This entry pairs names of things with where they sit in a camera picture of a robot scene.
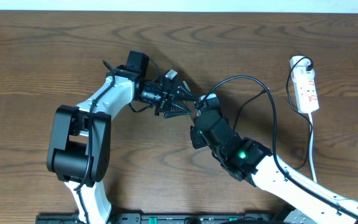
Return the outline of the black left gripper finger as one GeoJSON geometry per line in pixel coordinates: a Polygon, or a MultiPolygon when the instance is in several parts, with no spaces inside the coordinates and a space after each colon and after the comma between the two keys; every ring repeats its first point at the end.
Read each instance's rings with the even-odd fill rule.
{"type": "Polygon", "coordinates": [[[188,90],[183,82],[175,82],[175,100],[176,101],[196,101],[198,97],[188,90]]]}
{"type": "Polygon", "coordinates": [[[164,113],[164,118],[168,119],[176,116],[189,115],[191,113],[191,110],[186,105],[172,103],[168,107],[168,110],[164,111],[163,113],[164,113]]]}

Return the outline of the Galaxy S25 Ultra smartphone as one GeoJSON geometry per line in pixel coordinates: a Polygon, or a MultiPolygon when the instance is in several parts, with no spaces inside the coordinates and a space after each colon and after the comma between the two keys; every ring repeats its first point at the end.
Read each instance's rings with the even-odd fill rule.
{"type": "MultiPolygon", "coordinates": [[[[183,81],[183,85],[187,91],[189,91],[192,95],[195,95],[191,90],[190,87],[187,85],[186,81],[183,81]]],[[[196,123],[197,117],[200,115],[199,111],[196,109],[196,102],[198,98],[196,97],[196,101],[184,101],[184,104],[190,109],[190,118],[193,124],[196,123]]]]}

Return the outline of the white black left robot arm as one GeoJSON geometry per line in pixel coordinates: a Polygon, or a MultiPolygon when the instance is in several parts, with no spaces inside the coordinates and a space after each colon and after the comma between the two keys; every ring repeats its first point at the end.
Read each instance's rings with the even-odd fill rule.
{"type": "Polygon", "coordinates": [[[61,105],[55,112],[47,169],[57,175],[78,207],[75,223],[109,223],[112,204],[103,178],[109,166],[113,119],[133,101],[155,108],[165,118],[189,114],[185,106],[196,101],[174,70],[145,78],[147,66],[120,65],[108,68],[105,82],[91,97],[76,106],[61,105]]]}

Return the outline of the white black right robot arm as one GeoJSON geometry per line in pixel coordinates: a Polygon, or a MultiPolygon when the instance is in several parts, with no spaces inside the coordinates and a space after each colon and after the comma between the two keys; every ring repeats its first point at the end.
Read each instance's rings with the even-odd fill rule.
{"type": "Polygon", "coordinates": [[[310,180],[261,143],[241,138],[222,115],[216,95],[201,96],[195,107],[194,148],[208,146],[231,177],[276,195],[315,223],[358,223],[358,201],[310,180]]]}

